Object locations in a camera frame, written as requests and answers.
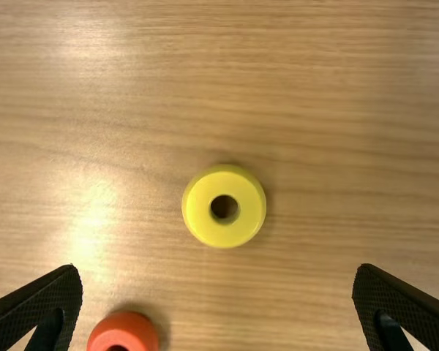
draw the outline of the toy ring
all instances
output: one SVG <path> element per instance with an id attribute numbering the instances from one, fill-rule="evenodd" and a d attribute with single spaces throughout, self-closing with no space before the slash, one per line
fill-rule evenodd
<path id="1" fill-rule="evenodd" d="M 230 248 L 248 242 L 262 227 L 266 197 L 246 170 L 217 165 L 194 177 L 184 191 L 182 214 L 201 242 Z"/>
<path id="2" fill-rule="evenodd" d="M 108 351 L 117 347 L 127 351 L 158 351 L 156 330 L 141 314 L 111 314 L 94 327 L 86 351 Z"/>

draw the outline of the orange ring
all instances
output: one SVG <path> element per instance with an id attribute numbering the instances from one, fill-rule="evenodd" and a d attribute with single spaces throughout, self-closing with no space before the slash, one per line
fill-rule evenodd
<path id="1" fill-rule="evenodd" d="M 141 314 L 114 313 L 94 327 L 86 351 L 108 351 L 115 346 L 127 351 L 158 351 L 158 335 L 153 324 Z"/>

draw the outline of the center hole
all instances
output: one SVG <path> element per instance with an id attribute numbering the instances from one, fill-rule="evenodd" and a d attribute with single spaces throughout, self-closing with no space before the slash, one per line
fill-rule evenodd
<path id="1" fill-rule="evenodd" d="M 229 195 L 215 197 L 210 205 L 214 217 L 221 220 L 234 220 L 239 210 L 239 205 Z"/>
<path id="2" fill-rule="evenodd" d="M 108 351 L 129 351 L 129 350 L 123 346 L 116 345 L 116 346 L 111 346 Z"/>

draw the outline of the wooden table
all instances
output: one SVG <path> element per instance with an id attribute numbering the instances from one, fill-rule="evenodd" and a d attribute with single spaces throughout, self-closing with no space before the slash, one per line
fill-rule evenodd
<path id="1" fill-rule="evenodd" d="M 237 249 L 181 196 L 268 196 Z M 439 298 L 439 0 L 0 0 L 0 297 L 65 263 L 72 350 L 135 309 L 164 350 L 366 350 L 361 263 Z"/>

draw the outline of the yellow ring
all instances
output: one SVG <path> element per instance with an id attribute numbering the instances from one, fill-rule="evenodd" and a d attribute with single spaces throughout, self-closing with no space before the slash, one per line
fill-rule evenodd
<path id="1" fill-rule="evenodd" d="M 211 212 L 211 202 L 228 195 L 238 203 L 237 215 L 220 221 Z M 266 198 L 260 182 L 246 170 L 217 165 L 194 177 L 184 191 L 182 214 L 190 232 L 206 245 L 230 248 L 242 245 L 262 227 Z"/>

